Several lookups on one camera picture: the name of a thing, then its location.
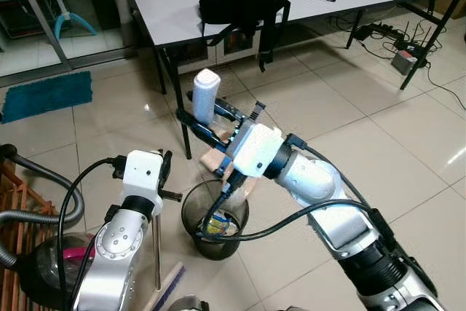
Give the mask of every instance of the metal rod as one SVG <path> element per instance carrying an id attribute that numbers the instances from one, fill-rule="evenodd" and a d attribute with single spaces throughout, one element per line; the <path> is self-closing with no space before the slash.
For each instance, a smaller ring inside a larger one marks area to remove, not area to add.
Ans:
<path id="1" fill-rule="evenodd" d="M 160 89 L 162 91 L 162 95 L 167 95 L 167 88 L 165 87 L 165 81 L 163 80 L 162 62 L 160 60 L 159 53 L 157 52 L 155 47 L 152 47 L 152 49 L 154 53 L 155 64 L 157 65 L 157 74 L 159 76 Z"/>
<path id="2" fill-rule="evenodd" d="M 152 218 L 152 245 L 154 247 L 155 264 L 155 288 L 162 289 L 162 277 L 160 275 L 160 249 L 162 245 L 162 230 L 160 229 L 160 215 Z"/>
<path id="3" fill-rule="evenodd" d="M 173 54 L 170 48 L 166 48 L 159 51 L 159 57 L 162 59 L 170 75 L 170 80 L 172 81 L 173 89 L 175 90 L 176 103 L 178 104 L 178 108 L 184 110 L 183 93 L 181 92 L 180 76 L 178 75 L 178 63 L 176 62 L 175 55 Z M 181 131 L 183 132 L 183 141 L 184 147 L 186 149 L 186 158 L 190 160 L 192 158 L 192 155 L 191 145 L 189 144 L 188 127 L 185 126 L 185 124 L 182 124 Z"/>
<path id="4" fill-rule="evenodd" d="M 416 24 L 416 28 L 414 29 L 414 34 L 413 34 L 413 37 L 411 38 L 411 43 L 414 43 L 414 38 L 416 38 L 418 27 L 419 27 L 419 22 Z"/>
<path id="5" fill-rule="evenodd" d="M 428 13 L 421 10 L 420 8 L 415 7 L 414 5 L 411 5 L 409 3 L 405 3 L 404 1 L 402 1 L 401 3 L 398 3 L 398 5 L 400 5 L 401 7 L 404 7 L 405 9 L 407 9 L 407 10 L 409 10 L 411 12 L 414 12 L 416 15 L 419 15 L 422 18 L 425 18 L 426 20 L 428 20 L 428 21 L 430 21 L 430 22 L 432 22 L 432 23 L 434 23 L 436 25 L 439 25 L 440 22 L 442 21 L 441 19 L 438 19 L 433 15 L 429 15 Z"/>
<path id="6" fill-rule="evenodd" d="M 62 62 L 63 65 L 65 65 L 65 67 L 68 70 L 71 69 L 68 59 L 66 58 L 66 55 L 60 46 L 60 43 L 53 35 L 52 30 L 50 29 L 49 24 L 47 23 L 47 19 L 45 18 L 44 14 L 41 11 L 39 4 L 37 3 L 37 0 L 28 0 L 28 1 L 29 1 L 29 4 L 31 5 L 32 10 L 34 11 L 35 16 L 37 17 L 37 20 L 39 21 L 42 29 L 44 30 L 45 35 L 49 39 L 50 44 L 53 46 L 53 49 L 55 50 L 58 58 L 60 58 L 60 61 Z"/>
<path id="7" fill-rule="evenodd" d="M 359 10 L 358 13 L 356 14 L 355 23 L 352 25 L 351 33 L 348 38 L 347 49 L 350 48 L 352 40 L 355 37 L 355 33 L 356 33 L 356 30 L 358 29 L 359 22 L 361 21 L 361 17 L 363 16 L 363 11 L 364 10 Z"/>
<path id="8" fill-rule="evenodd" d="M 408 85 L 408 83 L 413 78 L 413 75 L 416 73 L 416 70 L 421 65 L 422 61 L 424 61 L 425 57 L 427 56 L 427 53 L 429 52 L 430 48 L 434 45 L 435 40 L 437 40 L 438 35 L 443 30 L 443 27 L 445 27 L 446 22 L 449 20 L 451 14 L 453 13 L 455 7 L 457 7 L 458 3 L 459 3 L 459 0 L 451 1 L 449 8 L 445 11 L 445 15 L 443 15 L 440 23 L 437 25 L 437 28 L 435 29 L 434 33 L 430 37 L 425 48 L 422 50 L 421 55 L 417 58 L 417 61 L 415 62 L 413 68 L 411 68 L 408 76 L 405 78 L 404 82 L 402 83 L 400 87 L 401 90 L 404 90 L 405 87 Z"/>
<path id="9" fill-rule="evenodd" d="M 408 33 L 408 27 L 409 27 L 409 21 L 406 23 L 405 33 L 404 33 L 404 35 L 403 35 L 403 41 L 405 41 L 406 34 Z"/>
<path id="10" fill-rule="evenodd" d="M 425 34 L 425 37 L 422 40 L 421 46 L 424 46 L 425 39 L 427 39 L 427 36 L 429 35 L 431 29 L 432 29 L 432 27 L 429 27 L 429 31 L 427 31 L 427 33 Z"/>

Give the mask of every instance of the glass door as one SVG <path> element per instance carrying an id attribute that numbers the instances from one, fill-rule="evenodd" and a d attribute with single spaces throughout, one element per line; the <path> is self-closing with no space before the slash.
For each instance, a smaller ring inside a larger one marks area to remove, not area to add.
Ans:
<path id="1" fill-rule="evenodd" d="M 67 58 L 124 47 L 115 0 L 56 0 L 54 35 Z"/>
<path id="2" fill-rule="evenodd" d="M 130 56 L 132 21 L 128 0 L 0 0 L 0 87 Z"/>
<path id="3" fill-rule="evenodd" d="M 0 76 L 62 65 L 46 33 L 55 11 L 52 0 L 0 0 Z"/>

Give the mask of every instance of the table leg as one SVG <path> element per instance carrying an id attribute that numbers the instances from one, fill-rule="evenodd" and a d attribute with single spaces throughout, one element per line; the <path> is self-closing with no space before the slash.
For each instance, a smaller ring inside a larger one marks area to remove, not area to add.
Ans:
<path id="1" fill-rule="evenodd" d="M 435 0 L 427 0 L 429 2 L 428 8 L 427 8 L 427 13 L 429 15 L 434 15 L 434 9 L 435 9 Z"/>
<path id="2" fill-rule="evenodd" d="M 363 11 L 364 11 L 363 9 L 359 10 L 358 13 L 356 14 L 355 23 L 352 25 L 351 33 L 349 35 L 349 39 L 348 39 L 348 42 L 347 42 L 347 49 L 350 48 L 352 40 L 355 37 L 356 30 L 359 27 L 359 22 L 361 21 L 361 18 L 363 16 Z"/>
<path id="3" fill-rule="evenodd" d="M 167 68 L 170 80 L 173 84 L 173 89 L 175 90 L 176 103 L 178 104 L 178 109 L 184 109 L 183 104 L 183 93 L 181 92 L 180 85 L 180 76 L 178 75 L 178 62 L 176 61 L 176 56 L 173 54 L 170 49 L 163 49 L 159 52 L 159 57 L 162 59 L 165 67 Z M 181 130 L 183 132 L 184 147 L 186 149 L 186 158 L 190 160 L 191 156 L 191 145 L 189 144 L 189 135 L 188 127 L 184 124 L 181 125 Z"/>
<path id="4" fill-rule="evenodd" d="M 443 27 L 445 27 L 446 22 L 449 20 L 451 14 L 453 13 L 455 7 L 457 7 L 459 0 L 452 0 L 449 8 L 445 11 L 445 15 L 443 15 L 441 21 L 437 25 L 437 28 L 435 29 L 434 33 L 430 37 L 429 41 L 427 42 L 426 46 L 422 50 L 421 55 L 417 58 L 416 63 L 414 64 L 413 68 L 409 71 L 408 76 L 405 78 L 403 81 L 400 89 L 404 90 L 405 87 L 408 85 L 408 83 L 411 81 L 413 78 L 413 75 L 416 73 L 417 69 L 421 65 L 422 61 L 426 58 L 430 48 L 434 45 L 435 40 L 437 40 L 438 35 L 441 33 L 443 30 Z"/>
<path id="5" fill-rule="evenodd" d="M 162 61 L 160 60 L 159 53 L 157 49 L 154 48 L 154 58 L 155 64 L 157 65 L 157 74 L 159 75 L 160 89 L 162 90 L 162 95 L 167 95 L 167 88 L 165 87 L 165 81 L 163 80 L 162 72 Z"/>

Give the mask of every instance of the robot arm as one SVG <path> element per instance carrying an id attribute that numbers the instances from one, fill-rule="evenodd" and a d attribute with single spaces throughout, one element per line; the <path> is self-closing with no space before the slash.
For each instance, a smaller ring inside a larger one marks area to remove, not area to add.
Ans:
<path id="1" fill-rule="evenodd" d="M 206 104 L 201 106 L 196 101 L 215 101 L 214 106 L 208 106 L 209 110 L 239 122 L 234 134 L 223 143 L 208 127 L 213 117 L 198 122 L 185 111 L 178 111 L 177 116 L 195 130 L 198 137 L 223 151 L 233 161 L 237 174 L 266 176 L 274 180 L 302 207 L 326 200 L 348 199 L 341 176 L 332 164 L 308 159 L 293 148 L 307 147 L 297 136 L 290 134 L 284 140 L 279 130 L 256 124 L 256 117 L 264 105 L 256 105 L 256 110 L 247 117 L 231 106 L 226 107 L 225 101 L 213 99 L 218 84 L 210 90 L 199 88 L 205 73 L 206 70 L 201 71 L 194 81 L 194 115 L 212 116 L 200 111 Z M 221 198 L 226 199 L 241 183 L 230 181 L 223 188 Z M 214 204 L 205 223 L 215 209 Z M 308 214 L 309 223 L 355 285 L 361 302 L 368 310 L 409 310 L 419 304 L 444 310 L 435 298 L 435 287 L 398 245 L 380 213 L 369 207 L 366 211 L 368 214 L 356 207 L 335 205 Z"/>
<path id="2" fill-rule="evenodd" d="M 169 151 L 165 157 L 159 152 L 128 154 L 122 205 L 97 233 L 95 258 L 76 296 L 74 311 L 128 309 L 141 243 L 148 225 L 162 211 L 162 196 L 181 200 L 177 194 L 162 190 L 170 172 L 170 158 Z"/>

